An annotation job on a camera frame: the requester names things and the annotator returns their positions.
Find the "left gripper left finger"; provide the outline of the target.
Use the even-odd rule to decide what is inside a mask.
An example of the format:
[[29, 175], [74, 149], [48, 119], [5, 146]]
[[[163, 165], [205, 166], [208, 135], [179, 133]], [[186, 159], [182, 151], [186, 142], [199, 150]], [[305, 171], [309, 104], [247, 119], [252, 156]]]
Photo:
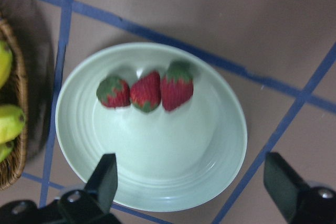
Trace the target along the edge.
[[104, 154], [86, 184], [72, 186], [56, 200], [60, 214], [107, 214], [118, 187], [116, 155]]

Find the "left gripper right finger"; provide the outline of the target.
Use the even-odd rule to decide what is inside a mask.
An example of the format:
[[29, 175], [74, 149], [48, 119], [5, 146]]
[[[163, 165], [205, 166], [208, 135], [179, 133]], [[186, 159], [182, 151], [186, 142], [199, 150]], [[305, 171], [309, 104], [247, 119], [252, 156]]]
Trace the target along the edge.
[[277, 152], [268, 152], [264, 165], [264, 186], [286, 221], [298, 211], [302, 194], [310, 186]]

